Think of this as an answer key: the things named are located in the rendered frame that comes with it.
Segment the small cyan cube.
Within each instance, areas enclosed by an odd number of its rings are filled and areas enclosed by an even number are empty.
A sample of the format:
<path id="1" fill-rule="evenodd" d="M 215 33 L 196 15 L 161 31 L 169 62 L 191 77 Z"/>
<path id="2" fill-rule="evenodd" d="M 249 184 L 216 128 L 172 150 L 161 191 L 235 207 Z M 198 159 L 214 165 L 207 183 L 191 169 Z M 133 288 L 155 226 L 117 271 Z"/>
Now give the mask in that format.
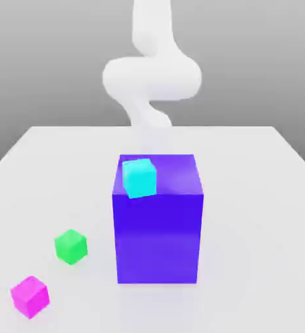
<path id="1" fill-rule="evenodd" d="M 130 199 L 157 194 L 157 170 L 150 159 L 122 162 L 122 183 Z"/>

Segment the small magenta cube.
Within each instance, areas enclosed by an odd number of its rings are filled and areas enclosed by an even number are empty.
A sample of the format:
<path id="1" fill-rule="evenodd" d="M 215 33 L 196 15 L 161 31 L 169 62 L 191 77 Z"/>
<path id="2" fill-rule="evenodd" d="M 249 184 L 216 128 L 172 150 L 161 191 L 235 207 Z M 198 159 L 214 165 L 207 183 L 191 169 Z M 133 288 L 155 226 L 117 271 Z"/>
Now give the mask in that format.
<path id="1" fill-rule="evenodd" d="M 28 319 L 50 303 L 47 286 L 35 276 L 28 276 L 10 290 L 15 308 Z"/>

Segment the small green cube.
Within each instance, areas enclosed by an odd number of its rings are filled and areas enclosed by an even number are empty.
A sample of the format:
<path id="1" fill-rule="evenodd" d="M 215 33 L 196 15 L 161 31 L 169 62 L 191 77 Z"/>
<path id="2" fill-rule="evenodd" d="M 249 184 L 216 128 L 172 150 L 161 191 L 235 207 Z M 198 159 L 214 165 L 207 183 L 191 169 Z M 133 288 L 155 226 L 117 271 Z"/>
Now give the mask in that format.
<path id="1" fill-rule="evenodd" d="M 74 265 L 88 255 L 86 237 L 69 229 L 55 238 L 55 252 L 59 259 L 68 265 Z"/>

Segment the large purple box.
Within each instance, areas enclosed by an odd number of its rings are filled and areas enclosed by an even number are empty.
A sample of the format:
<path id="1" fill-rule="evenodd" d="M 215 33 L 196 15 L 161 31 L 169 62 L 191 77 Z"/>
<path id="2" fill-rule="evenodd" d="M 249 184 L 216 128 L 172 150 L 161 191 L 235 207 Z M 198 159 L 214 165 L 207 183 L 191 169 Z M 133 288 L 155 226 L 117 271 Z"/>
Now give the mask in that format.
<path id="1" fill-rule="evenodd" d="M 157 169 L 157 193 L 129 198 L 122 163 L 141 158 Z M 196 283 L 204 192 L 194 155 L 120 155 L 112 202 L 118 283 Z"/>

